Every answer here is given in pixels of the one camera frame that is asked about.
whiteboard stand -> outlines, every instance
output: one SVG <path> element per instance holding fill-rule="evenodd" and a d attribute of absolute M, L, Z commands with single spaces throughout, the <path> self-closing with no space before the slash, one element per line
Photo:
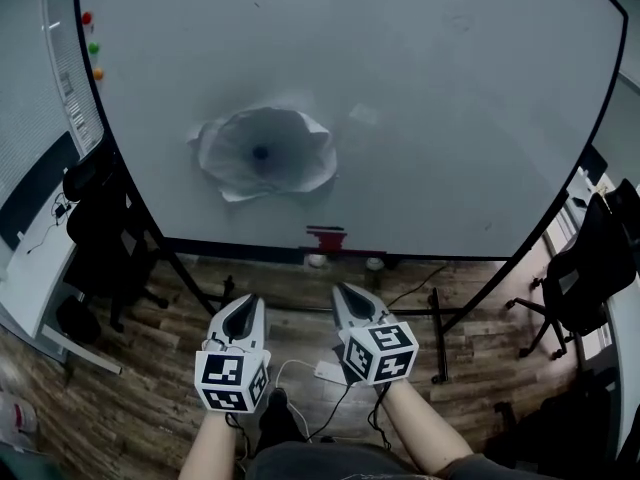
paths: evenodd
<path fill-rule="evenodd" d="M 327 230 L 341 229 L 332 228 L 333 222 L 314 221 L 318 216 L 327 214 L 331 214 L 333 218 L 336 215 L 348 214 L 345 219 L 351 219 L 351 223 L 360 222 L 358 233 L 362 236 L 358 237 L 359 244 L 366 245 L 358 247 L 359 244 L 356 244 L 353 249 L 361 250 L 348 253 L 372 255 L 376 250 L 390 250 L 400 253 L 392 256 L 425 259 L 505 259 L 505 264 L 463 308 L 456 310 L 446 323 L 440 322 L 440 325 L 437 325 L 440 374 L 434 377 L 433 381 L 446 381 L 448 377 L 444 336 L 513 270 L 542 236 L 566 200 L 566 188 L 578 168 L 584 149 L 593 141 L 615 85 L 628 24 L 625 10 L 616 0 L 500 0 L 502 7 L 499 8 L 495 4 L 497 0 L 357 0 L 357 5 L 354 3 L 355 0 L 172 0 L 180 1 L 181 4 L 184 1 L 189 2 L 188 6 L 184 6 L 188 14 L 183 16 L 180 15 L 180 11 L 176 11 L 180 6 L 167 6 L 167 1 L 144 0 L 146 3 L 141 3 L 143 0 L 86 0 L 87 8 L 99 16 L 101 21 L 96 28 L 107 36 L 104 42 L 111 48 L 110 51 L 105 48 L 104 53 L 101 53 L 101 62 L 109 65 L 106 70 L 107 76 L 109 73 L 117 74 L 115 79 L 112 79 L 115 83 L 112 82 L 109 90 L 106 85 L 103 86 L 105 92 L 102 96 L 92 76 L 91 60 L 87 53 L 87 41 L 81 23 L 80 0 L 74 0 L 74 9 L 84 67 L 106 139 L 118 152 L 128 183 L 129 197 L 144 213 L 152 237 L 178 275 L 203 307 L 214 314 L 215 310 L 211 307 L 210 301 L 224 298 L 207 295 L 200 290 L 176 256 L 176 247 L 192 246 L 198 248 L 200 254 L 207 254 L 207 251 L 211 254 L 218 246 L 234 247 L 232 244 L 239 244 L 240 248 L 245 249 L 276 245 L 283 250 L 300 252 L 300 242 L 295 243 L 295 237 L 292 238 L 292 233 L 289 232 L 289 228 L 293 226 L 292 222 L 295 221 L 298 237 L 304 237 L 300 228 L 305 225 L 308 229 L 317 229 L 318 226 L 315 224 L 320 224 L 320 227 L 327 226 Z M 377 7 L 381 1 L 387 6 L 385 12 Z M 207 2 L 211 8 L 208 7 L 206 13 L 195 11 L 194 5 L 198 2 Z M 432 7 L 408 9 L 407 5 Z M 550 10 L 551 5 L 555 6 L 553 10 Z M 473 10 L 467 11 L 465 6 L 471 6 Z M 541 6 L 545 12 L 532 12 L 536 6 Z M 512 7 L 517 9 L 517 13 L 504 12 L 506 8 Z M 393 26 L 389 26 L 390 20 L 397 17 L 394 17 L 393 13 L 401 13 L 401 18 L 399 21 L 396 20 Z M 234 27 L 225 25 L 230 16 L 239 20 Z M 543 21 L 527 22 L 538 17 Z M 503 23 L 501 20 L 514 21 Z M 593 31 L 584 27 L 585 21 L 588 20 L 593 20 Z M 341 25 L 347 28 L 343 31 L 340 29 Z M 451 34 L 466 33 L 474 26 L 480 28 L 465 36 L 465 40 L 452 39 Z M 308 30 L 326 34 L 326 37 L 322 36 L 324 42 L 318 42 L 316 35 L 309 36 L 305 32 Z M 420 30 L 425 37 L 418 37 L 416 30 Z M 513 58 L 509 57 L 514 53 L 510 46 L 496 48 L 495 44 L 503 44 L 498 42 L 504 41 L 505 30 L 509 30 L 510 46 L 520 45 L 520 49 L 516 48 L 516 51 L 527 56 L 524 62 L 525 69 L 522 64 L 514 62 Z M 167 40 L 167 31 L 176 34 L 178 38 Z M 533 39 L 534 42 L 531 42 L 534 31 L 537 31 L 538 35 Z M 354 57 L 349 57 L 353 54 L 353 34 L 356 32 L 360 34 L 358 37 L 363 39 L 361 42 L 365 45 L 358 50 L 358 54 L 367 55 L 366 62 L 358 62 L 359 59 L 354 62 Z M 299 37 L 278 35 L 283 33 L 298 34 Z M 407 48 L 413 48 L 412 55 L 404 57 L 404 62 L 400 60 L 393 65 L 385 64 L 388 58 L 398 54 L 399 50 L 395 46 L 390 47 L 397 45 L 398 38 L 405 41 Z M 295 45 L 304 42 L 301 43 L 298 39 L 309 40 L 305 43 L 309 48 L 302 53 L 299 52 L 294 62 L 290 58 L 291 53 L 297 51 Z M 204 48 L 201 49 L 192 44 L 192 40 L 207 40 L 209 43 L 201 43 L 200 46 Z M 151 51 L 150 55 L 153 48 L 150 49 L 149 45 L 159 42 L 167 48 L 176 48 L 177 51 Z M 243 55 L 246 56 L 247 52 L 251 52 L 252 57 L 244 58 Z M 454 53 L 458 54 L 460 64 L 447 64 L 446 59 L 453 58 Z M 260 62 L 256 64 L 254 59 L 260 59 Z M 338 70 L 340 76 L 326 65 L 326 62 L 333 62 L 335 59 L 339 60 L 338 66 L 342 70 Z M 238 68 L 238 60 L 243 63 L 241 69 Z M 279 69 L 272 69 L 274 63 Z M 485 69 L 483 63 L 489 66 L 489 69 Z M 319 64 L 322 64 L 321 69 L 317 68 Z M 526 65 L 529 64 L 536 66 L 537 71 L 530 72 L 526 69 Z M 456 72 L 455 68 L 461 65 L 468 71 Z M 550 72 L 547 65 L 555 71 Z M 210 104 L 214 105 L 218 103 L 217 98 L 227 94 L 229 85 L 225 83 L 233 82 L 237 85 L 236 77 L 249 76 L 250 79 L 242 82 L 252 86 L 257 79 L 251 69 L 246 69 L 249 67 L 264 68 L 258 73 L 262 78 L 258 79 L 267 80 L 269 83 L 275 79 L 276 85 L 284 83 L 282 79 L 272 76 L 276 72 L 286 79 L 287 83 L 297 81 L 292 78 L 291 73 L 296 76 L 302 74 L 305 82 L 317 89 L 321 95 L 324 91 L 324 96 L 328 94 L 327 84 L 335 83 L 330 88 L 334 96 L 338 89 L 346 91 L 351 87 L 357 87 L 355 98 L 369 95 L 379 97 L 380 108 L 386 116 L 395 119 L 389 121 L 393 121 L 395 128 L 383 130 L 384 133 L 378 130 L 378 135 L 372 134 L 370 130 L 361 132 L 360 135 L 354 132 L 352 138 L 361 139 L 358 147 L 364 149 L 354 154 L 352 148 L 351 154 L 345 153 L 346 156 L 343 155 L 341 161 L 343 165 L 356 168 L 342 171 L 341 179 L 338 180 L 340 184 L 336 183 L 336 190 L 331 191 L 326 199 L 322 200 L 322 194 L 314 194 L 312 199 L 316 203 L 315 206 L 296 206 L 287 201 L 274 200 L 278 204 L 274 203 L 271 208 L 262 203 L 236 207 L 236 216 L 237 213 L 243 212 L 244 220 L 229 219 L 229 212 L 225 212 L 226 208 L 221 198 L 211 196 L 211 185 L 207 184 L 202 176 L 198 178 L 194 174 L 196 171 L 185 156 L 185 149 L 180 149 L 184 148 L 184 144 L 176 144 L 175 137 L 180 127 L 176 128 L 175 120 L 183 120 L 180 126 L 186 123 L 193 126 L 197 116 L 191 115 L 190 112 L 194 112 L 196 103 L 206 100 L 206 94 L 198 94 L 197 91 L 211 89 L 212 83 L 220 93 L 208 95 Z M 367 78 L 365 73 L 365 76 L 361 76 L 360 71 L 367 69 L 377 69 L 378 75 Z M 203 84 L 203 79 L 206 78 L 202 76 L 203 72 L 213 77 L 213 81 L 210 80 L 207 87 Z M 538 72 L 545 78 L 542 83 L 538 83 Z M 426 93 L 421 85 L 422 78 L 417 79 L 416 73 L 429 73 L 430 88 L 439 88 L 443 98 L 434 98 L 433 93 Z M 443 73 L 446 77 L 437 78 L 436 75 Z M 326 80 L 329 74 L 333 77 L 330 81 Z M 521 76 L 527 76 L 528 84 L 524 85 L 526 90 L 522 90 L 522 84 L 518 85 L 516 81 L 520 80 Z M 500 87 L 493 84 L 498 78 L 502 84 Z M 565 82 L 556 84 L 558 79 Z M 400 85 L 399 80 L 404 84 L 403 103 L 394 104 L 389 98 L 396 98 L 392 89 L 396 89 L 396 82 Z M 513 89 L 514 84 L 518 85 L 518 88 Z M 380 87 L 388 87 L 390 90 L 381 91 Z M 514 102 L 510 98 L 511 91 L 516 91 L 514 94 L 518 101 Z M 157 100 L 158 95 L 166 96 L 168 99 Z M 130 102 L 125 101 L 127 98 L 135 100 L 135 111 L 131 111 Z M 442 103 L 443 112 L 440 112 L 439 105 L 443 99 L 447 101 Z M 416 105 L 427 100 L 430 105 L 435 106 L 430 109 L 429 118 L 425 119 L 425 116 L 420 114 L 424 107 L 418 108 Z M 158 108 L 158 101 L 163 101 L 162 108 Z M 554 113 L 556 103 L 564 104 L 559 113 Z M 107 118 L 105 104 L 109 108 L 111 123 Z M 512 108 L 505 116 L 502 112 L 507 105 L 512 105 Z M 461 125 L 462 129 L 457 129 L 455 126 L 461 121 L 456 118 L 461 112 L 466 121 Z M 416 137 L 427 133 L 423 126 L 431 126 L 430 120 L 437 121 L 440 126 L 430 129 L 430 132 L 433 132 L 428 133 L 431 143 L 416 140 Z M 404 126 L 407 122 L 411 123 L 407 128 L 413 127 L 413 135 L 405 133 L 402 127 L 398 128 L 398 123 Z M 116 135 L 114 129 L 120 132 L 120 135 Z M 148 135 L 152 135 L 157 141 L 152 148 L 149 147 L 146 138 Z M 449 138 L 453 135 L 460 142 L 452 147 Z M 394 139 L 395 148 L 391 150 L 388 149 L 390 136 Z M 478 140 L 475 143 L 469 142 L 471 138 L 476 137 Z M 485 140 L 490 147 L 485 147 Z M 429 151 L 437 154 L 431 164 L 438 175 L 436 183 L 446 184 L 447 177 L 449 181 L 451 179 L 451 172 L 456 176 L 463 176 L 459 183 L 449 183 L 444 193 L 439 192 L 440 188 L 433 183 L 431 187 L 425 183 L 424 187 L 420 186 L 417 190 L 416 184 L 411 183 L 412 178 L 404 172 L 412 159 L 430 158 L 424 156 L 425 147 L 431 147 L 434 141 L 436 148 Z M 396 143 L 409 149 L 403 152 L 404 156 L 389 158 L 389 155 L 394 155 L 401 149 L 395 145 Z M 349 142 L 348 147 L 354 144 L 355 142 Z M 505 158 L 502 162 L 496 163 L 496 151 L 504 153 Z M 371 153 L 367 156 L 369 152 L 375 152 L 375 155 L 372 156 Z M 381 189 L 386 190 L 385 201 L 391 206 L 385 206 L 384 212 L 380 212 L 377 197 L 373 197 L 371 193 L 365 193 L 365 197 L 360 197 L 361 193 L 358 192 L 362 186 L 371 186 L 379 179 L 371 179 L 369 171 L 374 169 L 361 169 L 363 158 L 365 162 L 376 163 L 376 172 L 382 172 L 385 166 L 391 166 L 393 177 L 401 180 L 400 188 L 407 190 L 407 193 L 399 192 L 401 197 L 398 197 L 394 188 L 389 189 L 385 184 L 381 184 Z M 160 165 L 162 161 L 169 161 L 169 167 Z M 492 179 L 488 185 L 483 185 L 482 173 L 495 169 L 502 169 L 500 179 Z M 510 198 L 506 202 L 502 201 L 500 190 L 504 189 L 505 183 L 508 184 L 516 177 L 526 180 L 526 183 L 519 185 L 521 192 L 511 191 Z M 165 188 L 175 188 L 176 180 L 178 185 L 182 184 L 177 188 L 182 190 L 181 194 L 184 195 L 174 197 L 180 208 L 167 205 L 167 195 L 163 191 Z M 461 187 L 472 190 L 473 195 L 466 197 Z M 407 237 L 401 228 L 398 228 L 401 231 L 399 233 L 398 229 L 395 229 L 394 233 L 385 232 L 385 226 L 393 226 L 394 219 L 403 223 L 408 220 L 406 206 L 399 206 L 397 200 L 404 196 L 408 200 L 424 203 L 428 201 L 425 198 L 429 198 L 430 195 L 428 188 L 433 189 L 431 194 L 439 198 L 440 206 L 436 208 L 445 209 L 448 213 L 444 216 L 437 210 L 431 210 L 429 213 L 429 208 L 423 207 L 409 221 L 412 236 Z M 473 204 L 477 203 L 478 199 L 486 204 Z M 470 203 L 469 210 L 466 210 L 467 205 L 462 205 L 468 213 L 466 218 L 458 211 L 461 205 L 456 206 L 456 202 Z M 491 211 L 488 212 L 485 206 L 491 206 Z M 397 209 L 403 210 L 400 218 L 396 213 Z M 529 232 L 531 222 L 537 220 L 541 213 L 542 218 Z M 384 219 L 382 222 L 374 221 L 375 226 L 363 226 L 362 220 L 358 220 L 362 214 L 381 214 Z M 248 223 L 265 222 L 267 215 L 273 221 L 272 227 L 282 230 L 280 236 L 269 236 L 268 229 L 259 229 L 258 233 L 252 235 L 256 226 L 253 225 L 251 228 Z M 312 215 L 311 222 L 304 221 L 308 215 Z M 507 222 L 504 219 L 506 215 L 511 217 Z M 158 224 L 160 219 L 162 229 L 165 229 L 168 236 L 163 234 Z M 460 225 L 467 222 L 473 226 Z M 517 228 L 518 232 L 509 236 L 511 225 Z M 522 237 L 526 238 L 518 245 Z M 446 239 L 442 244 L 438 243 L 441 238 Z M 319 254 L 328 252 L 322 249 L 314 250 L 313 247 L 304 249 L 306 252 Z M 473 251 L 470 256 L 464 256 L 469 254 L 467 250 Z M 437 294 L 432 302 L 435 306 L 433 310 L 416 313 L 433 314 L 437 320 L 444 314 L 451 314 L 451 310 L 438 308 Z"/>

office chair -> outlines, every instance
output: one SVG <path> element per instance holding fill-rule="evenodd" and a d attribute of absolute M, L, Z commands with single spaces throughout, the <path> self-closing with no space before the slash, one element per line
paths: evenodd
<path fill-rule="evenodd" d="M 552 359 L 562 357 L 567 353 L 565 342 L 575 334 L 586 336 L 606 323 L 604 302 L 629 286 L 635 276 L 622 225 L 602 197 L 594 194 L 573 245 L 551 259 L 545 279 L 533 281 L 533 287 L 542 285 L 544 305 L 521 298 L 507 302 L 507 308 L 520 304 L 544 316 L 540 332 L 528 349 L 520 350 L 520 357 L 527 357 L 536 348 L 549 326 L 560 342 Z M 572 336 L 565 339 L 560 324 Z"/>
<path fill-rule="evenodd" d="M 110 324 L 118 332 L 123 331 L 122 308 L 139 297 L 168 307 L 165 299 L 145 288 L 159 251 L 147 250 L 142 219 L 134 205 L 127 208 L 125 183 L 106 141 L 66 172 L 62 187 L 68 200 L 79 201 L 67 222 L 67 233 L 78 249 L 65 282 L 87 299 L 111 297 Z M 124 231 L 135 241 L 131 254 L 122 240 Z"/>

white desk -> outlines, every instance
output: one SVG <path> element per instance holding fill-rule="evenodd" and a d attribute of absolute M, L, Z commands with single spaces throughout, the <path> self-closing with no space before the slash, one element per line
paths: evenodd
<path fill-rule="evenodd" d="M 75 243 L 67 234 L 66 219 L 47 233 L 49 226 L 55 222 L 51 208 L 61 191 L 61 185 L 54 190 L 14 251 L 7 266 L 7 278 L 0 282 L 0 304 L 30 337 L 36 338 L 42 333 L 70 352 L 119 374 L 119 366 L 80 347 L 43 323 L 52 295 L 60 286 L 75 250 Z M 28 254 L 40 242 L 42 245 Z"/>
<path fill-rule="evenodd" d="M 585 210 L 571 201 L 579 197 L 589 203 L 591 188 L 576 173 L 567 187 L 569 200 L 565 209 L 579 229 L 584 221 Z M 620 429 L 618 433 L 618 452 L 622 448 L 640 404 L 640 278 L 636 275 L 633 283 L 607 300 L 607 310 L 613 345 L 616 350 L 617 367 L 620 373 Z"/>

